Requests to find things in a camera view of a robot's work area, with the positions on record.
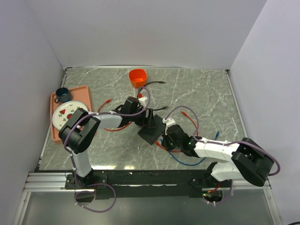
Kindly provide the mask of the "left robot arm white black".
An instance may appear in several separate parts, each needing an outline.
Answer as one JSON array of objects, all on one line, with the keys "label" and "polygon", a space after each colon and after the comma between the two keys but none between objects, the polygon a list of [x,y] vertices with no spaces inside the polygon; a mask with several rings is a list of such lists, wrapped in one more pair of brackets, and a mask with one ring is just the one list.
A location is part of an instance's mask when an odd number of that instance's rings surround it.
[{"label": "left robot arm white black", "polygon": [[88,112],[79,108],[59,130],[59,138],[69,153],[76,183],[89,188],[93,183],[88,147],[98,129],[122,128],[129,123],[146,126],[149,97],[128,97],[124,104],[109,112]]}]

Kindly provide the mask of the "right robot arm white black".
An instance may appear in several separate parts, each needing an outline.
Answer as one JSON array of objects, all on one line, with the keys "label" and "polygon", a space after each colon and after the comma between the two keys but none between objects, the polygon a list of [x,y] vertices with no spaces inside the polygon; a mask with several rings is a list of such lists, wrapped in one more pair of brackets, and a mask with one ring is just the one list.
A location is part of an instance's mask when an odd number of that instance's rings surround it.
[{"label": "right robot arm white black", "polygon": [[179,149],[189,157],[223,160],[207,168],[205,182],[210,187],[224,180],[245,179],[262,187],[269,176],[280,172],[279,162],[261,149],[250,138],[241,141],[214,141],[199,136],[188,136],[179,125],[165,129],[162,145],[167,151]]}]

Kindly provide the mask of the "black network switch box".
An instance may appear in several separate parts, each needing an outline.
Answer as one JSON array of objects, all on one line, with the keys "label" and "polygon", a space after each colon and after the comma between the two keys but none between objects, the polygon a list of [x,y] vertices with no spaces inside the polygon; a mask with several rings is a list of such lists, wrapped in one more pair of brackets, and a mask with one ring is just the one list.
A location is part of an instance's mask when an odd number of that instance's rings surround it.
[{"label": "black network switch box", "polygon": [[149,145],[154,142],[165,132],[165,124],[158,115],[154,116],[155,126],[153,128],[143,127],[139,130],[138,135]]}]

